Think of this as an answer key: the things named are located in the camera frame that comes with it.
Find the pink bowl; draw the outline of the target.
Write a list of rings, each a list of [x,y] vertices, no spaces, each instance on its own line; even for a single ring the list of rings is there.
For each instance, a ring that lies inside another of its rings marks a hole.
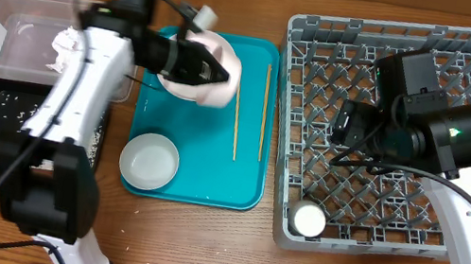
[[[224,49],[221,63],[229,73],[229,80],[224,83],[203,84],[200,95],[194,101],[198,105],[223,108],[236,94],[238,80],[241,78],[242,64],[234,49],[230,46]]]

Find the light green cup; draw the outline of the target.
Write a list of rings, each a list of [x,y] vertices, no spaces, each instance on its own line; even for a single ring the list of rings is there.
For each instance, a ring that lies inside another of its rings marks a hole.
[[[327,220],[317,204],[303,200],[291,206],[288,222],[291,229],[302,237],[315,238],[323,233]]]

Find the white tissue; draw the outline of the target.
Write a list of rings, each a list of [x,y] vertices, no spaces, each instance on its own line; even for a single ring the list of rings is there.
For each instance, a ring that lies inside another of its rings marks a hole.
[[[76,52],[80,51],[80,34],[73,26],[60,31],[52,41],[52,47],[57,53],[55,62],[47,67],[57,73],[62,73]]]

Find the rice grains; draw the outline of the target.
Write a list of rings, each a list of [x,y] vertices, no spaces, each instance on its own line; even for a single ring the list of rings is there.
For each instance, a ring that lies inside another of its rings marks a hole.
[[[15,91],[0,92],[0,135],[20,133],[27,120],[39,111],[44,97]]]

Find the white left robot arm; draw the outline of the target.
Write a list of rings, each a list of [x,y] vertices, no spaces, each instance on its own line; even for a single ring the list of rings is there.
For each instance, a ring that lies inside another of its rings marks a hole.
[[[108,0],[82,9],[73,0],[78,51],[39,110],[17,132],[0,135],[0,211],[54,264],[112,264],[92,229],[99,188],[86,154],[111,95],[132,66],[188,85],[226,82],[229,73],[186,33],[215,23],[214,12],[172,4],[183,19],[177,38],[149,29],[157,0]]]

